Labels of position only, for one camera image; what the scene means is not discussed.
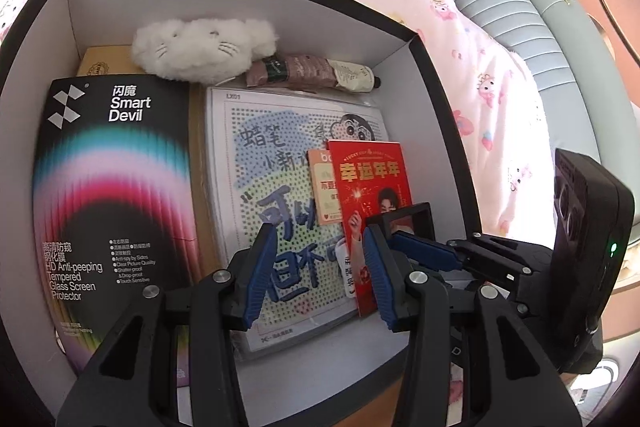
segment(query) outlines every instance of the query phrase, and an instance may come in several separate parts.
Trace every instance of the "white plush toy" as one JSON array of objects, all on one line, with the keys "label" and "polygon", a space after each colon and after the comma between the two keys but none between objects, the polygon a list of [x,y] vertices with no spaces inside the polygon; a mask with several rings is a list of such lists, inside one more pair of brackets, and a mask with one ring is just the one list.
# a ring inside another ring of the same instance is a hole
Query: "white plush toy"
[{"label": "white plush toy", "polygon": [[131,57],[146,73],[215,86],[273,55],[277,39],[267,21],[172,19],[140,28]]}]

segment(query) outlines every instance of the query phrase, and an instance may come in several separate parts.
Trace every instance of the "man's hair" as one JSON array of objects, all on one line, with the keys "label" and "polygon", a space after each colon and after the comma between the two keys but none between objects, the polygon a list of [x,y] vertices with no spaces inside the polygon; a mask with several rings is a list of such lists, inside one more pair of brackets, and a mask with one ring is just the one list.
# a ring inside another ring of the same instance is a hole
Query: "man's hair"
[{"label": "man's hair", "polygon": [[391,187],[385,187],[378,193],[378,206],[380,206],[384,200],[391,201],[391,204],[396,208],[400,206],[400,199],[396,191]]}]

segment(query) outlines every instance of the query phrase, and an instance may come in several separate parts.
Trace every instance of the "open cardboard box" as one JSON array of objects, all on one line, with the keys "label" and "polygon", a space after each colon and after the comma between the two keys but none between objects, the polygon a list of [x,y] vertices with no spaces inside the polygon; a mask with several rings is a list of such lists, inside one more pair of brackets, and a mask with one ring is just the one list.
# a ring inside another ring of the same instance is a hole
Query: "open cardboard box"
[{"label": "open cardboard box", "polygon": [[[56,345],[34,250],[31,177],[47,89],[74,76],[90,46],[130,44],[139,26],[201,17],[267,19],[283,52],[370,66],[382,87],[364,99],[402,144],[413,199],[431,203],[437,239],[480,230],[462,142],[429,55],[380,13],[353,0],[29,0],[0,50],[0,313],[26,376],[16,385],[28,394],[33,386],[53,415],[75,375]],[[250,425],[292,415],[300,425],[336,423],[400,376],[406,343],[374,314],[239,363]]]}]

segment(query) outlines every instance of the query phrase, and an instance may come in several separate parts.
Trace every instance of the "smart devil logo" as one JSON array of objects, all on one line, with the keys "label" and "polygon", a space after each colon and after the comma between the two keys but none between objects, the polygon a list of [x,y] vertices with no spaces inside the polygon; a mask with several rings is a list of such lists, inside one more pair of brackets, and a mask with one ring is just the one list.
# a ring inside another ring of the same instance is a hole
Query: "smart devil logo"
[{"label": "smart devil logo", "polygon": [[68,122],[73,122],[74,120],[77,120],[78,118],[80,118],[80,115],[78,113],[76,113],[73,109],[66,106],[66,102],[68,102],[69,97],[71,97],[74,100],[77,100],[82,95],[84,95],[84,91],[79,90],[73,84],[69,86],[69,92],[64,92],[64,91],[57,92],[55,95],[53,95],[53,98],[58,100],[65,107],[65,110],[63,111],[62,114],[55,112],[49,118],[47,118],[47,120],[49,120],[58,129],[62,129],[62,124],[64,123],[65,120]]}]

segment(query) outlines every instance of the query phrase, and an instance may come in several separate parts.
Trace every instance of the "rainbow gradient graphic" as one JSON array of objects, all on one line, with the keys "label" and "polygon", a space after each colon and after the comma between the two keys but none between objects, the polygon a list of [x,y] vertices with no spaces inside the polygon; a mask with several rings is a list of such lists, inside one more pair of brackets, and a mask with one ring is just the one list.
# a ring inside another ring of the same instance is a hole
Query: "rainbow gradient graphic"
[{"label": "rainbow gradient graphic", "polygon": [[[203,277],[187,152],[151,130],[100,126],[62,139],[34,168],[34,238],[43,281],[42,244],[60,241],[60,233],[74,214],[100,202],[123,203],[146,214],[173,238],[191,283]],[[58,320],[74,320],[64,303],[50,296],[47,301]],[[81,344],[88,359],[99,339],[85,334]]]}]

